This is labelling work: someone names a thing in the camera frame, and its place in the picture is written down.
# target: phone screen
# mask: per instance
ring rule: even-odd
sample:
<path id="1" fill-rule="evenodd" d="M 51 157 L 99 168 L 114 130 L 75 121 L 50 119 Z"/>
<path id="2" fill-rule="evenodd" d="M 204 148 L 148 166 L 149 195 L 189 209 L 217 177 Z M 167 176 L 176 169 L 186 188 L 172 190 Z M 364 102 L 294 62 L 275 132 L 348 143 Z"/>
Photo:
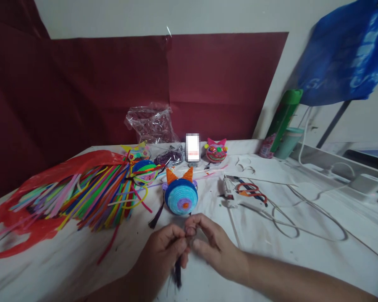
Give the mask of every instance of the phone screen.
<path id="1" fill-rule="evenodd" d="M 200 161 L 199 134 L 186 134 L 186 161 Z"/>

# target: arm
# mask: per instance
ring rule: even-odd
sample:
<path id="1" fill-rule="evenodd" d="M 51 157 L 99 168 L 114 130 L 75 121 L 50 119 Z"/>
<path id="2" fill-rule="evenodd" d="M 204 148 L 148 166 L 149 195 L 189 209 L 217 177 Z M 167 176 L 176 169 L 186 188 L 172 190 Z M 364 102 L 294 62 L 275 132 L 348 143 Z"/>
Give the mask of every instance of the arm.
<path id="1" fill-rule="evenodd" d="M 186 268 L 189 252 L 185 232 L 177 225 L 167 225 L 151 234 L 139 259 L 127 275 L 79 299 L 78 302 L 150 302 L 156 298 L 180 256 L 181 266 Z"/>
<path id="2" fill-rule="evenodd" d="M 203 214 L 189 217 L 186 235 L 201 228 L 209 243 L 195 239 L 193 249 L 224 278 L 253 288 L 269 299 L 308 301 L 378 301 L 378 298 L 324 273 L 242 252 L 223 228 Z"/>

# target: blue plastic bag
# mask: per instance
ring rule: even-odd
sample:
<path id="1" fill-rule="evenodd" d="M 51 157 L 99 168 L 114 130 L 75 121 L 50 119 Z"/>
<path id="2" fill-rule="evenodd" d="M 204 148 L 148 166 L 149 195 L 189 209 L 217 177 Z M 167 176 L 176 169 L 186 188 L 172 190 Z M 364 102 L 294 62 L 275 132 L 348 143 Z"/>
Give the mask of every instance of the blue plastic bag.
<path id="1" fill-rule="evenodd" d="M 301 104 L 368 99 L 378 84 L 378 0 L 357 0 L 320 19 L 296 75 Z"/>

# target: charger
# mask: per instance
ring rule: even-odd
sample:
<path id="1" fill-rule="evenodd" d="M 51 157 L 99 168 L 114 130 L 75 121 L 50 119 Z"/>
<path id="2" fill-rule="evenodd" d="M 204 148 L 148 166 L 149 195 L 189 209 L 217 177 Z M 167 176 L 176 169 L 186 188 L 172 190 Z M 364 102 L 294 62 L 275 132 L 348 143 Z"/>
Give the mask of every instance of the charger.
<path id="1" fill-rule="evenodd" d="M 350 182 L 349 187 L 360 193 L 371 195 L 378 191 L 378 178 L 360 174 Z"/>

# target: spray can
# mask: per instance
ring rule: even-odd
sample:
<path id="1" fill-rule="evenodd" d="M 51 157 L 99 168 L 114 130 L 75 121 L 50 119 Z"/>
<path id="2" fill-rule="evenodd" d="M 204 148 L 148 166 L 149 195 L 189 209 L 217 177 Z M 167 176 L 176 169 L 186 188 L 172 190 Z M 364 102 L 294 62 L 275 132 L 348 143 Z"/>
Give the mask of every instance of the spray can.
<path id="1" fill-rule="evenodd" d="M 280 144 L 280 140 L 298 107 L 302 93 L 302 89 L 287 90 L 284 93 L 276 113 L 274 114 L 266 138 L 259 150 L 259 156 L 264 158 L 273 158 L 274 152 L 276 152 Z"/>

